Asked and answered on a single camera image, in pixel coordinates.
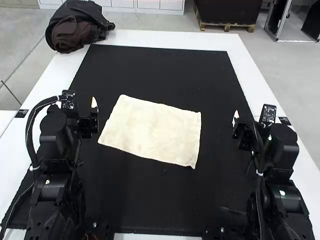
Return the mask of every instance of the metal stand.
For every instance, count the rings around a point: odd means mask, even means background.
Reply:
[[[10,88],[5,84],[4,81],[2,81],[0,79],[0,82],[3,84],[3,86],[5,86],[6,89],[8,89],[9,93],[11,93],[11,95],[14,97],[14,99],[20,104],[20,106],[22,105],[22,103],[19,101],[19,99],[16,97],[16,95],[14,95],[14,93],[10,90]]]
[[[289,14],[291,3],[292,3],[292,0],[287,0],[287,2],[285,4],[285,7],[284,7],[284,11],[283,11],[282,17],[279,20],[278,25],[277,25],[277,31],[274,34],[269,28],[270,19],[271,19],[272,15],[273,15],[274,7],[275,7],[275,4],[276,4],[276,0],[273,0],[271,5],[270,5],[269,13],[268,13],[268,16],[267,16],[266,21],[265,21],[264,30],[268,33],[268,35],[275,42],[283,42],[283,43],[316,43],[316,42],[318,42],[317,40],[281,40],[280,39],[280,34],[281,34],[282,29],[284,27],[285,20],[287,19],[287,16]]]

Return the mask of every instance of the concrete floor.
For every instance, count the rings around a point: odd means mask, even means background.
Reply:
[[[55,54],[42,39],[53,12],[0,8],[0,79],[6,80],[21,102],[26,99]],[[200,32],[191,0],[186,1],[184,16],[120,12],[104,12],[104,15],[109,21],[115,22],[117,29]],[[248,33],[242,28],[232,28],[230,33],[239,34],[320,168],[320,129],[317,127],[320,119],[320,43],[273,42],[263,30],[265,20],[266,14],[261,13],[255,33]],[[297,30],[289,22],[286,25]],[[223,33],[223,30],[217,27],[202,34],[212,32]],[[295,38],[300,34],[299,31],[295,34],[286,30],[282,37]],[[0,110],[18,108],[19,104],[2,87]]]

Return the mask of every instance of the cable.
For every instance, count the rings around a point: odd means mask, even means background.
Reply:
[[[257,183],[256,183],[256,190],[255,190],[255,199],[256,199],[256,209],[257,209],[257,214],[258,214],[258,221],[259,221],[259,232],[260,232],[260,240],[265,239],[265,222],[263,218],[263,208],[262,208],[262,201],[261,201],[261,184],[264,183],[264,176],[263,172],[265,170],[265,148],[264,148],[264,142],[262,140],[261,135],[259,132],[257,132],[255,122],[251,121],[251,124],[249,124],[254,137],[257,141],[258,148],[259,148],[259,153],[256,157],[258,157],[257,161]]]
[[[230,209],[230,208],[225,207],[225,206],[221,206],[220,208],[228,210],[228,211],[230,211],[231,213],[234,213],[234,214],[247,215],[246,211],[238,211],[238,210]]]
[[[262,209],[262,201],[261,201],[261,182],[263,176],[257,177],[257,186],[255,190],[255,200],[256,200],[256,209],[258,213],[258,221],[259,221],[259,232],[260,232],[260,240],[265,239],[265,221],[263,218],[263,209]]]
[[[25,194],[27,194],[27,193],[32,189],[32,186],[33,186],[33,185],[34,185],[34,183],[32,183],[32,184],[31,184],[23,193],[21,193],[21,195],[16,199],[15,203],[13,204],[13,206],[12,206],[12,208],[11,208],[11,211],[10,211],[10,213],[9,213],[8,218],[6,219],[5,225],[3,226],[3,228],[2,228],[1,231],[0,231],[0,240],[3,240],[4,237],[5,237],[5,233],[6,233],[6,230],[7,230],[8,223],[10,222],[11,215],[12,215],[12,213],[14,212],[17,203],[19,202],[19,200],[20,200],[21,197],[23,197]]]
[[[49,106],[51,104],[54,104],[58,101],[66,101],[67,98],[63,95],[60,96],[52,96],[47,99],[42,100],[39,102],[30,112],[28,120],[26,122],[26,128],[25,128],[25,145],[27,148],[27,151],[29,153],[29,156],[31,158],[32,162],[32,167],[37,168],[39,166],[39,159],[36,154],[35,148],[34,148],[34,143],[33,143],[33,133],[32,129],[34,126],[35,118],[38,115],[38,113],[45,108],[46,106]]]

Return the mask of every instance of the white towel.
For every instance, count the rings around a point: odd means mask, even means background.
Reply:
[[[121,95],[98,143],[195,169],[200,132],[200,112]]]

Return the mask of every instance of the black jacket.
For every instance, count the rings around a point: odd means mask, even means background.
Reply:
[[[105,40],[107,32],[115,27],[104,18],[102,7],[95,2],[67,0],[50,19],[45,39],[53,50],[71,53],[84,44]]]

